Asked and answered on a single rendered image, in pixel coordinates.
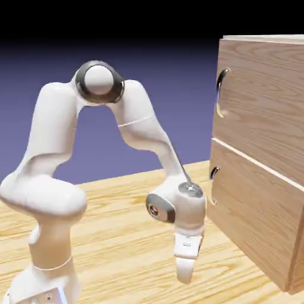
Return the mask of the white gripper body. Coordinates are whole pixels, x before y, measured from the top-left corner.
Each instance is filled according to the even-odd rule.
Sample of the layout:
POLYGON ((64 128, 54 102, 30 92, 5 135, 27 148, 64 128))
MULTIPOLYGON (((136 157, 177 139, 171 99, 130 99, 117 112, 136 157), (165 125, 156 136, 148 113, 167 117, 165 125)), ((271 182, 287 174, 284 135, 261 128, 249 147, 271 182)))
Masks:
POLYGON ((195 260, 198 258, 203 236, 185 236, 175 233, 174 256, 176 258, 176 276, 183 284, 192 279, 195 260))

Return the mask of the small wood cabinet door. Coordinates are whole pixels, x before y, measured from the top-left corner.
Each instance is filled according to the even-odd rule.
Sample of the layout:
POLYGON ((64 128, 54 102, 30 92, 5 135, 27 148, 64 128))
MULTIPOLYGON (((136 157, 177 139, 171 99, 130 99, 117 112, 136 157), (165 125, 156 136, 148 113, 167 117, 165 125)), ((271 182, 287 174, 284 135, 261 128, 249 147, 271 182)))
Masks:
POLYGON ((304 290, 304 188, 257 161, 211 142, 213 182, 207 216, 282 291, 304 290))

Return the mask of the light wood cabinet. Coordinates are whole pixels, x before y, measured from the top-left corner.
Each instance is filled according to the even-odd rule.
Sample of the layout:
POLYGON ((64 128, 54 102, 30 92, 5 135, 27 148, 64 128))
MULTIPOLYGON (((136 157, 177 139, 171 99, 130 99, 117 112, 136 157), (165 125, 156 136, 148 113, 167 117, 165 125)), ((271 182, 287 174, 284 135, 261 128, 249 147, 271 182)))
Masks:
POLYGON ((219 43, 208 218, 282 291, 304 291, 304 34, 219 43))

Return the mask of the large wood cabinet door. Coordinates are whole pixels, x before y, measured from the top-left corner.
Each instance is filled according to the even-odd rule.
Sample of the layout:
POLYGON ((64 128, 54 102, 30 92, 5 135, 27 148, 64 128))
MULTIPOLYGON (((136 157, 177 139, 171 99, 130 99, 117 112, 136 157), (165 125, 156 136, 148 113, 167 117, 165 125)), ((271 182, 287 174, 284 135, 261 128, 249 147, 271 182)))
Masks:
POLYGON ((304 186, 304 37, 225 37, 213 136, 304 186))

